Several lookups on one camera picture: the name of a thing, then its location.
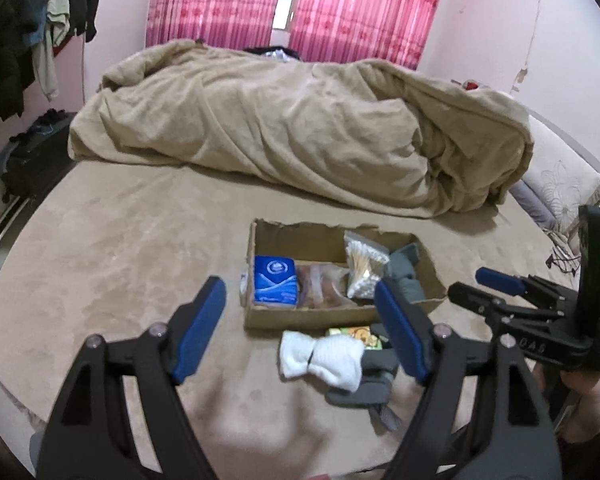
dark pillow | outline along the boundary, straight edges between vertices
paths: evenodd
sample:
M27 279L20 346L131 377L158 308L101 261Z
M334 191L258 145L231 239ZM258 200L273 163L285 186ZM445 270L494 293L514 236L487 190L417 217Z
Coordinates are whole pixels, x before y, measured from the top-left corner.
M509 192L513 195L522 209L531 216L536 224L544 229L552 230L557 224L557 220L549 208L545 206L533 190L524 183L524 181L517 181Z

blue tissue pack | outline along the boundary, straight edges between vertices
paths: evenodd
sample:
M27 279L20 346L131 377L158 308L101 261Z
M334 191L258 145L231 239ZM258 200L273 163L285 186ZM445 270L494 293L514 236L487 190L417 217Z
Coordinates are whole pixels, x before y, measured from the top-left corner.
M298 277L296 276L296 266L291 258L255 256L253 281L253 301L255 303L296 306Z

black backpack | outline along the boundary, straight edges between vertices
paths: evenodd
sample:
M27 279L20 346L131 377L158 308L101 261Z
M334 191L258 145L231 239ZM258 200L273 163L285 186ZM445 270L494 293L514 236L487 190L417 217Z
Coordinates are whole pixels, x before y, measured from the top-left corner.
M69 158L67 143L74 115L51 108L26 132L9 139L0 152L4 203L12 195L41 201L71 170L75 163Z

blue gripper pad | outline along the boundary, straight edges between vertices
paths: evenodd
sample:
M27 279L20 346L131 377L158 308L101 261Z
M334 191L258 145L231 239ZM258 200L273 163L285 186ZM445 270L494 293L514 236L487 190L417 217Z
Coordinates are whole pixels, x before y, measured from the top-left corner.
M192 303L178 307L169 321L171 377L182 384L198 371L206 346L216 329L226 303L226 285L217 276L209 277Z
M392 278L376 285L375 302L402 369L418 384L426 384L433 370L433 323L419 306L401 295Z
M523 296L526 291L526 286L520 278L487 267L480 267L475 271L475 281L510 296Z

plastic bag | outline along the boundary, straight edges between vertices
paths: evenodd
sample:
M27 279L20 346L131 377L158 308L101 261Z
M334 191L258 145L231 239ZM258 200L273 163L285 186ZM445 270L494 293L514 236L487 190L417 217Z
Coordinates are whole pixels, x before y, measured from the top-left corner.
M298 306L333 308L356 306L345 296L349 269L334 264L313 264L296 267L300 297Z
M286 54L286 52L284 50L282 50L281 48L279 48L277 50L271 50L270 52L265 52L262 55L265 56L265 57L273 57L275 59L279 59L280 61L283 61L285 63L289 62L289 61L296 61L291 56L288 56Z
M345 231L344 243L350 270L347 297L372 300L389 263L389 249L352 231Z

